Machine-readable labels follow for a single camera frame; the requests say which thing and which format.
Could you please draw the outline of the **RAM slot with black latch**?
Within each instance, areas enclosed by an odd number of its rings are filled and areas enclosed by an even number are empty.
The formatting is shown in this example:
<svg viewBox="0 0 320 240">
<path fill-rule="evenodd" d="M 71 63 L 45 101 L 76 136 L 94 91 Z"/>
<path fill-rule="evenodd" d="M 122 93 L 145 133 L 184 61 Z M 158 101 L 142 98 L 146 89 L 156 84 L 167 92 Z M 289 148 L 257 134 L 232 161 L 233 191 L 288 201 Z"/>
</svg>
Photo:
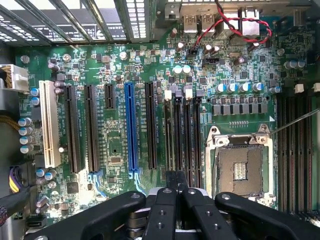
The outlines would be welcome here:
<svg viewBox="0 0 320 240">
<path fill-rule="evenodd" d="M 176 90 L 174 96 L 174 140 L 175 140 L 175 163 L 176 170 L 183 170 L 183 145 L 182 145 L 182 123 L 181 123 L 181 105 L 182 105 L 182 90 Z"/>
<path fill-rule="evenodd" d="M 301 119 L 297 123 L 297 212 L 300 213 L 305 208 L 305 197 L 304 197 L 304 120 Z"/>
<path fill-rule="evenodd" d="M 202 141 L 200 126 L 200 106 L 202 103 L 203 93 L 201 89 L 195 91 L 193 101 L 193 117 L 194 117 L 194 157 L 195 157 L 195 187 L 202 186 Z"/>
<path fill-rule="evenodd" d="M 286 124 L 286 98 L 277 95 L 277 129 Z M 287 155 L 286 155 L 286 131 L 277 132 L 278 153 L 278 206 L 282 212 L 287 212 Z"/>
</svg>

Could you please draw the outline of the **RAM slot with white latch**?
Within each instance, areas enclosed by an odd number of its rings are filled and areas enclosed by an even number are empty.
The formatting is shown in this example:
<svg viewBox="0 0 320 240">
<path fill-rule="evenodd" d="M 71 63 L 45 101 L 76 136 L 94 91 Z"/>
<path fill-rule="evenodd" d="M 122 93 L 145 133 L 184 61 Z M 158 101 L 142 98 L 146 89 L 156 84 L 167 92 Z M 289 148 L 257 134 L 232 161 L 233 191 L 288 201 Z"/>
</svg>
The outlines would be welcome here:
<svg viewBox="0 0 320 240">
<path fill-rule="evenodd" d="M 172 91 L 164 91 L 164 127 L 165 127 L 165 156 L 167 170 L 175 168 L 173 123 L 172 123 Z"/>
<path fill-rule="evenodd" d="M 306 118 L 307 207 L 308 213 L 320 209 L 320 83 L 307 90 Z"/>
<path fill-rule="evenodd" d="M 185 90 L 185 101 L 183 105 L 184 116 L 184 153 L 185 153 L 185 172 L 188 186 L 193 184 L 193 160 L 192 160 L 192 124 L 191 124 L 191 104 L 193 99 L 193 90 Z"/>
<path fill-rule="evenodd" d="M 293 122 L 300 114 L 297 115 L 296 110 L 296 94 L 293 88 L 288 89 L 287 98 L 287 121 Z M 288 194 L 289 194 L 289 212 L 296 212 L 296 127 L 295 123 L 292 123 L 287 128 L 288 133 Z"/>
</svg>

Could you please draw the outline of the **silver CPU socket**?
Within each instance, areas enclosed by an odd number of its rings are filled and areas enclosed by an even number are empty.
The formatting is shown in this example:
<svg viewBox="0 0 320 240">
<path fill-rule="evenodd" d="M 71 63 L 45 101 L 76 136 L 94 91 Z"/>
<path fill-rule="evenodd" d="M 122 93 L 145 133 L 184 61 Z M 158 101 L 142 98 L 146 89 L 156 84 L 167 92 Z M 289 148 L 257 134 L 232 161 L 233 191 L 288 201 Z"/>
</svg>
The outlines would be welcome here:
<svg viewBox="0 0 320 240">
<path fill-rule="evenodd" d="M 274 143 L 267 124 L 233 134 L 214 125 L 204 151 L 204 187 L 211 198 L 230 192 L 267 207 L 276 204 Z"/>
</svg>

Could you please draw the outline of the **green motherboard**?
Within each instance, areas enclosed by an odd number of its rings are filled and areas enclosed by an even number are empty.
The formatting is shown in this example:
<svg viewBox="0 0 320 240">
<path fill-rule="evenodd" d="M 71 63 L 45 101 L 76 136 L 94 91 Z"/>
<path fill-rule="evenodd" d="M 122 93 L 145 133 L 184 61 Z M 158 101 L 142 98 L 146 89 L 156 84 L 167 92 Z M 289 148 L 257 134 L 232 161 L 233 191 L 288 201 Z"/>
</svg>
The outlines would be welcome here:
<svg viewBox="0 0 320 240">
<path fill-rule="evenodd" d="M 29 96 L 20 98 L 21 151 L 35 168 L 37 195 L 45 200 L 37 206 L 32 217 L 44 216 L 47 225 L 57 223 L 98 203 L 127 191 L 148 194 L 152 188 L 166 184 L 166 138 L 164 101 L 165 90 L 172 92 L 172 136 L 175 157 L 174 98 L 182 90 L 181 142 L 183 171 L 186 176 L 184 102 L 186 89 L 192 89 L 191 141 L 192 188 L 196 188 L 194 100 L 196 90 L 203 93 L 200 104 L 201 187 L 205 189 L 205 143 L 212 126 L 223 134 L 255 133 L 261 124 L 276 130 L 277 95 L 286 103 L 288 89 L 295 91 L 296 115 L 309 113 L 307 91 L 320 84 L 320 28 L 306 23 L 294 26 L 292 18 L 264 17 L 270 25 L 271 38 L 260 27 L 262 44 L 251 44 L 234 35 L 215 36 L 218 24 L 196 37 L 183 36 L 183 24 L 178 22 L 158 40 L 150 43 L 58 45 L 19 47 L 15 62 L 28 71 Z M 45 167 L 40 108 L 39 81 L 51 81 L 57 98 L 61 164 Z M 125 83 L 133 83 L 135 92 L 138 170 L 129 171 L 125 102 Z M 156 123 L 157 168 L 149 169 L 145 83 L 153 84 Z M 105 85 L 113 84 L 116 108 L 105 108 Z M 84 85 L 95 86 L 100 170 L 90 172 L 87 153 Z M 77 99 L 81 170 L 70 173 L 64 87 L 74 86 Z M 268 112 L 259 114 L 213 115 L 211 98 L 238 96 L 270 96 Z M 286 195 L 287 212 L 300 220 L 320 227 L 320 208 L 307 212 L 307 124 L 304 121 L 304 210 L 298 210 L 298 134 L 295 123 L 296 211 L 289 211 L 289 150 L 286 133 Z M 273 140 L 274 180 L 276 202 L 271 208 L 279 210 L 278 138 Z"/>
</svg>

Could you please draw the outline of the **long black expansion slot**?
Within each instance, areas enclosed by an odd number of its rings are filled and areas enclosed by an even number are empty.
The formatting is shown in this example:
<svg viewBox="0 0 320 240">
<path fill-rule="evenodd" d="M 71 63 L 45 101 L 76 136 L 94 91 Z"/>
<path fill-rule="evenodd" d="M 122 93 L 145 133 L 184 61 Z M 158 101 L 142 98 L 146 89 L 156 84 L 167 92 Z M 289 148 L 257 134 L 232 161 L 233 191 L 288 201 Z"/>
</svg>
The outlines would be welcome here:
<svg viewBox="0 0 320 240">
<path fill-rule="evenodd" d="M 99 134 L 94 85 L 84 85 L 84 108 L 87 138 L 88 169 L 92 173 L 100 170 Z"/>
<path fill-rule="evenodd" d="M 64 87 L 64 117 L 70 173 L 78 174 L 81 170 L 81 152 L 77 98 L 73 85 Z"/>
<path fill-rule="evenodd" d="M 145 107 L 146 107 L 146 130 L 148 140 L 148 167 L 157 168 L 157 140 L 156 140 L 156 117 L 155 98 L 152 83 L 145 83 Z"/>
</svg>

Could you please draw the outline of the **blue expansion slot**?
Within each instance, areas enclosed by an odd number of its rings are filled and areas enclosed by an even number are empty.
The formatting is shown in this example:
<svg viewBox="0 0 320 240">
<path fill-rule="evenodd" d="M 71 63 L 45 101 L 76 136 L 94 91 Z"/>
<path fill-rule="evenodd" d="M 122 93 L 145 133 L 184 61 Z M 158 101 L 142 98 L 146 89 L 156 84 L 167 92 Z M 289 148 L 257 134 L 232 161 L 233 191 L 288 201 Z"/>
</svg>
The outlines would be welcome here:
<svg viewBox="0 0 320 240">
<path fill-rule="evenodd" d="M 128 169 L 130 172 L 138 170 L 138 141 L 137 141 L 137 121 L 135 89 L 132 82 L 124 84 L 126 131 L 128 147 Z"/>
</svg>

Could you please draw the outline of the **row of grey power chokes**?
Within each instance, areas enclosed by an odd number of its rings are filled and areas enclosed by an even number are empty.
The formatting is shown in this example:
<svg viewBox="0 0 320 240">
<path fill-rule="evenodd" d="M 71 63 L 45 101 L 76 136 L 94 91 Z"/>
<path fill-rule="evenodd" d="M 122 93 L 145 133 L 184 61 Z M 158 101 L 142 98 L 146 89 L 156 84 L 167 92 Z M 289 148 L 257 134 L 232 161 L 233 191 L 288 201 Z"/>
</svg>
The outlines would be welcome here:
<svg viewBox="0 0 320 240">
<path fill-rule="evenodd" d="M 230 96 L 210 99 L 214 116 L 266 114 L 270 96 Z"/>
</svg>

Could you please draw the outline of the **black SATA port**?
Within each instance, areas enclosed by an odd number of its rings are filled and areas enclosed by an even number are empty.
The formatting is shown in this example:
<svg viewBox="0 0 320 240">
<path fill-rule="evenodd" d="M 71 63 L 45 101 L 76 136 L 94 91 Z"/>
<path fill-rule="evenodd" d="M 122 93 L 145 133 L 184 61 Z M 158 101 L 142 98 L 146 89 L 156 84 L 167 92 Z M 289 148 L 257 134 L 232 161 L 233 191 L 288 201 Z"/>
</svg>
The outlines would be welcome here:
<svg viewBox="0 0 320 240">
<path fill-rule="evenodd" d="M 48 219 L 45 216 L 31 216 L 26 220 L 27 228 L 44 228 L 48 223 Z"/>
</svg>

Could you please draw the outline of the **short black expansion slot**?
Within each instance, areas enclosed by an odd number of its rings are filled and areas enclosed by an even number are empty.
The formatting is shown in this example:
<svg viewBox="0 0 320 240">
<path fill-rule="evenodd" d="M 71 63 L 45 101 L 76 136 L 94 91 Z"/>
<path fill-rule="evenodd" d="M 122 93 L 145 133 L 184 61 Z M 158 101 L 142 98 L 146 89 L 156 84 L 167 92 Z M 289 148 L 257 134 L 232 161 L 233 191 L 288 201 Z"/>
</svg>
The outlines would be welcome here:
<svg viewBox="0 0 320 240">
<path fill-rule="evenodd" d="M 115 86 L 113 84 L 104 85 L 104 101 L 105 101 L 105 108 L 107 110 L 116 109 L 116 93 L 115 93 Z"/>
</svg>

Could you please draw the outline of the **thin metal locking lever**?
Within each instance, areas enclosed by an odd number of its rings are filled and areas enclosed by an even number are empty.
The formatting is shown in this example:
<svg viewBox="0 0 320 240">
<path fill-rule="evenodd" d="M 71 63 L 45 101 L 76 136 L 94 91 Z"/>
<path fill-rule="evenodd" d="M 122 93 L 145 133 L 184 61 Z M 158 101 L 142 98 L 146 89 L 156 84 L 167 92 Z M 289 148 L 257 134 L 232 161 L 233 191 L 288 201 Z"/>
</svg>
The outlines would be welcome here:
<svg viewBox="0 0 320 240">
<path fill-rule="evenodd" d="M 278 132 L 280 132 L 280 131 L 282 131 L 282 130 L 284 130 L 284 129 L 286 129 L 286 128 L 288 128 L 288 127 L 290 127 L 290 126 L 292 126 L 292 125 L 294 125 L 294 124 L 296 124 L 296 123 L 298 123 L 298 122 L 300 122 L 300 121 L 302 121 L 302 120 L 304 120 L 306 118 L 309 118 L 309 117 L 317 114 L 318 112 L 320 112 L 320 108 L 317 108 L 317 109 L 315 109 L 315 110 L 313 110 L 313 111 L 311 111 L 309 113 L 306 113 L 306 114 L 298 117 L 297 119 L 285 124 L 284 126 L 281 126 L 281 127 L 277 128 L 276 130 L 270 132 L 269 135 L 272 136 L 272 135 L 274 135 L 274 134 L 276 134 L 276 133 L 278 133 Z"/>
</svg>

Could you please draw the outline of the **white PCI expansion slot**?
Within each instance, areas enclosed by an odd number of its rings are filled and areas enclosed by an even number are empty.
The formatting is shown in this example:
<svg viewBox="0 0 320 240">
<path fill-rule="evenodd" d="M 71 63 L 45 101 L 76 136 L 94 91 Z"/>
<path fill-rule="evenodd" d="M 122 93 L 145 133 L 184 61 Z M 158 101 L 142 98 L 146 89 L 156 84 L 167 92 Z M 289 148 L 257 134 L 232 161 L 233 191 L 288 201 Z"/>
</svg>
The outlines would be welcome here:
<svg viewBox="0 0 320 240">
<path fill-rule="evenodd" d="M 46 168 L 55 168 L 61 164 L 61 154 L 59 152 L 60 136 L 58 107 L 55 86 L 50 80 L 40 80 L 38 85 L 44 164 Z"/>
</svg>

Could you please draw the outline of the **grey metal PC case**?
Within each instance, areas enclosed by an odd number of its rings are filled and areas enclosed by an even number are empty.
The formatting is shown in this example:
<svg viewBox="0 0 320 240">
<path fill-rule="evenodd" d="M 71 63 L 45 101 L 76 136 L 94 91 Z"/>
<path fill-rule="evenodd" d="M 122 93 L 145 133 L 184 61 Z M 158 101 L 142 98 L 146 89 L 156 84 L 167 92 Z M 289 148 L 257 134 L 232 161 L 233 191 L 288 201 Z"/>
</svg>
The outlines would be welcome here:
<svg viewBox="0 0 320 240">
<path fill-rule="evenodd" d="M 259 19 L 241 18 L 247 7 L 258 9 Z M 184 15 L 204 14 L 215 15 L 215 36 L 235 36 L 252 45 L 266 42 L 261 26 L 267 38 L 272 37 L 264 17 L 292 18 L 295 27 L 311 23 L 320 28 L 320 0 L 0 0 L 0 65 L 18 66 L 15 51 L 20 47 L 156 42 L 173 25 L 183 23 Z M 245 37 L 241 21 L 257 22 L 259 36 Z M 34 165 L 21 151 L 20 99 L 29 96 L 30 89 L 30 81 L 28 94 L 0 89 L 0 240 L 24 240 L 62 221 L 43 228 L 26 226 L 34 209 L 45 205 L 38 197 Z M 12 167 L 19 167 L 23 183 L 31 188 L 11 191 Z M 174 240 L 201 240 L 200 232 L 185 221 L 185 210 L 178 189 Z"/>
</svg>

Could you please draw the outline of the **silver USB port block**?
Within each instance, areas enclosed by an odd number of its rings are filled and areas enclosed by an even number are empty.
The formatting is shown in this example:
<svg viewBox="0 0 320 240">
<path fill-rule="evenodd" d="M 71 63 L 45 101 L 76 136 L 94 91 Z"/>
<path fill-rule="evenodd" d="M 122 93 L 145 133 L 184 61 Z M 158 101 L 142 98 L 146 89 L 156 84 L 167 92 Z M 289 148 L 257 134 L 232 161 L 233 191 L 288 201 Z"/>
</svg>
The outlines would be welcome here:
<svg viewBox="0 0 320 240">
<path fill-rule="evenodd" d="M 182 35 L 195 38 L 216 23 L 214 14 L 184 15 L 182 17 Z"/>
</svg>

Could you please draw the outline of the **silver ethernet port block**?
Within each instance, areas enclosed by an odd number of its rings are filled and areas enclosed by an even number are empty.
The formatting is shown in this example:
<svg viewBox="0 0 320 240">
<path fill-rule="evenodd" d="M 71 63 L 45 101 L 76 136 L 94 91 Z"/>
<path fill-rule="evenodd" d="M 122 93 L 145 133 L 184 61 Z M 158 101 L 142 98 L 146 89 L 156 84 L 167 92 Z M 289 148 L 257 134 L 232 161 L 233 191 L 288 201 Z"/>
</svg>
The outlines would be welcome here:
<svg viewBox="0 0 320 240">
<path fill-rule="evenodd" d="M 255 19 L 260 18 L 260 13 L 257 8 L 244 7 L 241 9 L 241 18 L 244 19 Z M 240 30 L 243 36 L 253 39 L 260 35 L 260 25 L 255 21 L 241 21 Z"/>
</svg>

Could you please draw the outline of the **white power connector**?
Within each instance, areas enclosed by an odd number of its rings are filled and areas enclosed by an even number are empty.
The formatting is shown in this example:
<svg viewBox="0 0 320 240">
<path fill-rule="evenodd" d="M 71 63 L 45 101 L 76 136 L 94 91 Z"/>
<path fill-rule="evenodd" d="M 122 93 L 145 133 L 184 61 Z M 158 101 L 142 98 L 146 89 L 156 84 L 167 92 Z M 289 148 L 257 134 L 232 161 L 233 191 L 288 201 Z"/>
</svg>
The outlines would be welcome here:
<svg viewBox="0 0 320 240">
<path fill-rule="evenodd" d="M 28 70 L 14 64 L 0 64 L 0 89 L 28 94 Z"/>
</svg>

